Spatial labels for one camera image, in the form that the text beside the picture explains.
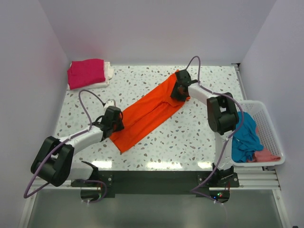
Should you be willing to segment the orange t-shirt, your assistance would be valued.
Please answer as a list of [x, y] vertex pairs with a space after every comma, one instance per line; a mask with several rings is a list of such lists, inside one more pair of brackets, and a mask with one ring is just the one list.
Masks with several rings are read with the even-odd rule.
[[124, 153], [164, 123], [185, 104], [171, 98], [177, 81], [175, 71], [160, 85], [123, 111], [124, 129], [112, 133], [110, 140]]

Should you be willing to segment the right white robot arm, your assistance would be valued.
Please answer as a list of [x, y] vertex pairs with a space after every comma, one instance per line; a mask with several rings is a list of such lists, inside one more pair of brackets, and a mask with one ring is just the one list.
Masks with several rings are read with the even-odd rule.
[[192, 80], [187, 70], [175, 73], [175, 84], [171, 98], [185, 101], [195, 98], [207, 107], [207, 121], [215, 135], [215, 161], [212, 170], [212, 182], [221, 187], [228, 182], [232, 166], [232, 135], [239, 123], [235, 99], [231, 93], [217, 93], [203, 87], [199, 81]]

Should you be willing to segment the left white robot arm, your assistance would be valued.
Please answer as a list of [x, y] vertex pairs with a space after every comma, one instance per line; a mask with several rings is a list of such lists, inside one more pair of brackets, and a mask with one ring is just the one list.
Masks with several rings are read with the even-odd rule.
[[53, 136], [46, 138], [30, 171], [58, 187], [70, 179], [73, 156], [76, 153], [123, 129], [122, 111], [118, 107], [109, 106], [87, 129], [61, 139]]

